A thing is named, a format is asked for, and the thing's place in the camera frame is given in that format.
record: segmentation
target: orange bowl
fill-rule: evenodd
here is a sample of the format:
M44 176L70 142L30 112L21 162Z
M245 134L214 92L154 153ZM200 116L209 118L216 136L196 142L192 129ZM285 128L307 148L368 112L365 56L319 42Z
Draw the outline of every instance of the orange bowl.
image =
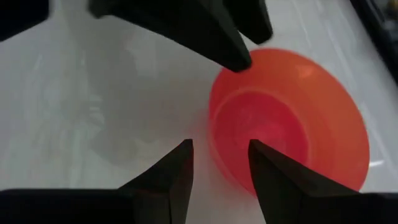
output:
M259 139L359 190L369 166L366 128L354 101L325 69L286 50L251 52L252 67L222 69L209 104L211 154L224 175L255 194L248 144Z

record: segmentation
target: white surface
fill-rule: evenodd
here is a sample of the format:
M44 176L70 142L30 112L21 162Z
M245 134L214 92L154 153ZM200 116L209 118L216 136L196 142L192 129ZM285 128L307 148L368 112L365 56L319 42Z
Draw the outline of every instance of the white surface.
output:
M267 0L274 38L346 87L368 128L364 192L398 190L397 87L347 0ZM250 41L247 45L256 46ZM81 0L0 44L0 188L116 188L185 138L195 144L187 223L264 223L206 147L206 106L220 66Z

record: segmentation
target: black object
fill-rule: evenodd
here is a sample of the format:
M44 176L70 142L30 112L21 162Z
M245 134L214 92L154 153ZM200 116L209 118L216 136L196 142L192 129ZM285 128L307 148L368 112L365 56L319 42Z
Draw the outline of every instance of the black object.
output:
M360 194L258 140L249 163L267 224L398 223L398 194Z
M272 36L263 0L90 0L89 11L162 34L234 72L251 65L238 30L257 44Z
M0 41L27 30L49 16L49 0L1 0Z
M398 82L398 12L389 0L351 0L358 16Z
M117 190L5 190L1 223L184 224L193 182L192 140Z

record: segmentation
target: white table surface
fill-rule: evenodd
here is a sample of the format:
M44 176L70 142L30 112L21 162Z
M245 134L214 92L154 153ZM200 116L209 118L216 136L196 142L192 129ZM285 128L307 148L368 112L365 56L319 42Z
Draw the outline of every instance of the white table surface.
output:
M187 223L264 223L258 202L208 153L206 110L221 67L85 1L0 43L0 189L116 188L185 138L195 145ZM398 191L398 88L348 0L267 0L280 47L323 65L368 129L363 192ZM256 45L245 39L250 49Z

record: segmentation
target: plastic bowl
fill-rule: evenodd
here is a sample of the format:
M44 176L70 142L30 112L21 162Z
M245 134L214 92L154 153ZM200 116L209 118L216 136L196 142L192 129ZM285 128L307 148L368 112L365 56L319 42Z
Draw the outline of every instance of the plastic bowl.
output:
M301 164L359 190L369 167L366 128L338 81L293 52L251 52L252 67L222 69L209 105L210 151L222 173L255 195L248 145L258 139Z

